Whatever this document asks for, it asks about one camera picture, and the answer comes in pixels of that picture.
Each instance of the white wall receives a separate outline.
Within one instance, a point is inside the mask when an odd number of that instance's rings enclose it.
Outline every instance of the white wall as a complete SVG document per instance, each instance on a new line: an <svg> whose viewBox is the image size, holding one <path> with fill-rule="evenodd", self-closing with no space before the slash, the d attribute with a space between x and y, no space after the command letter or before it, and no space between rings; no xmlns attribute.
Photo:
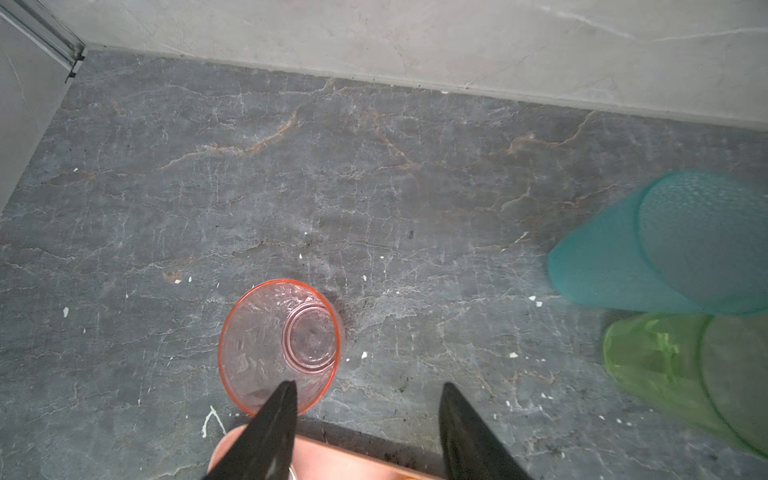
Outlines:
<svg viewBox="0 0 768 480"><path fill-rule="evenodd" d="M768 125L765 0L44 0L87 44Z"/></svg>
<svg viewBox="0 0 768 480"><path fill-rule="evenodd" d="M69 69L0 18L0 211L67 91Z"/></svg>

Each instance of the orange tray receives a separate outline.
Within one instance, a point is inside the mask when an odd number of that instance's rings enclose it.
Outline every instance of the orange tray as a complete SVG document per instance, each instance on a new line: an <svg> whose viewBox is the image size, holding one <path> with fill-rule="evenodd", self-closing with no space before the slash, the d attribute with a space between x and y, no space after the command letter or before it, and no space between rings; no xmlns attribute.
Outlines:
<svg viewBox="0 0 768 480"><path fill-rule="evenodd" d="M227 453L245 425L221 439L211 456L208 471ZM300 435L293 444L293 470L298 480L439 480L410 468L393 465L366 455L339 449Z"/></svg>

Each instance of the green plastic cup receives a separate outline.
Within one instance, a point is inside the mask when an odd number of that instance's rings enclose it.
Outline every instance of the green plastic cup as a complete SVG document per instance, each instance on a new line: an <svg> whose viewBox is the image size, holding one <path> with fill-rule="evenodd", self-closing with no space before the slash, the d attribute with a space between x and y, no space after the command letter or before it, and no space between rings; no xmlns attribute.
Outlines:
<svg viewBox="0 0 768 480"><path fill-rule="evenodd" d="M768 458L768 316L648 313L611 325L603 357L654 408Z"/></svg>
<svg viewBox="0 0 768 480"><path fill-rule="evenodd" d="M549 254L568 300L620 310L768 310L768 196L685 170L592 217Z"/></svg>

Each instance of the gray marble surface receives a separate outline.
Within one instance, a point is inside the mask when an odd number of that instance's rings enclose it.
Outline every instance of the gray marble surface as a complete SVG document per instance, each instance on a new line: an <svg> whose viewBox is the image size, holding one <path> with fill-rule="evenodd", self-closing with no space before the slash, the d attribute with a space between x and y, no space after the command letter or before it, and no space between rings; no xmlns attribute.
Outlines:
<svg viewBox="0 0 768 480"><path fill-rule="evenodd" d="M223 320L287 276L346 322L310 435L437 472L453 381L536 479L765 478L620 391L622 313L545 261L669 170L765 182L766 157L752 131L93 52L0 217L0 476L201 477L210 407L244 420Z"/></svg>

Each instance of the plastic cup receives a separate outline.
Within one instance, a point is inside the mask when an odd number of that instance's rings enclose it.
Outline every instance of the plastic cup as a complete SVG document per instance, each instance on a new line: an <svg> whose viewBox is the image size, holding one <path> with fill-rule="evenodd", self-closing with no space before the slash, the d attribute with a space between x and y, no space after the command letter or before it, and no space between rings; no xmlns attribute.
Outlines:
<svg viewBox="0 0 768 480"><path fill-rule="evenodd" d="M768 316L648 313L611 325L603 356L623 389L768 457Z"/></svg>
<svg viewBox="0 0 768 480"><path fill-rule="evenodd" d="M299 414L326 392L343 350L339 314L298 280L261 283L235 303L219 339L219 374L230 398L256 415L283 380L296 382Z"/></svg>
<svg viewBox="0 0 768 480"><path fill-rule="evenodd" d="M768 310L768 196L716 174L665 175L550 253L575 303L665 313Z"/></svg>

